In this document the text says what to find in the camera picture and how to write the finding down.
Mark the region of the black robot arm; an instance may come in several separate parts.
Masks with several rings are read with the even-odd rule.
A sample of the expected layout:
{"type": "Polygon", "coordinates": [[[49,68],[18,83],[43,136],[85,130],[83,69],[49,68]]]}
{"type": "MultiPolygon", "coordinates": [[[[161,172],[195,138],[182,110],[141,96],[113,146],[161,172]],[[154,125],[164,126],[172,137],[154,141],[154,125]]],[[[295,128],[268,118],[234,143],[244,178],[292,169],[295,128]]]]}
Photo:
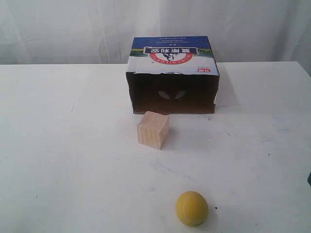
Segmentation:
{"type": "Polygon", "coordinates": [[[307,179],[308,184],[311,186],[311,172],[309,173],[308,179],[307,179]]]}

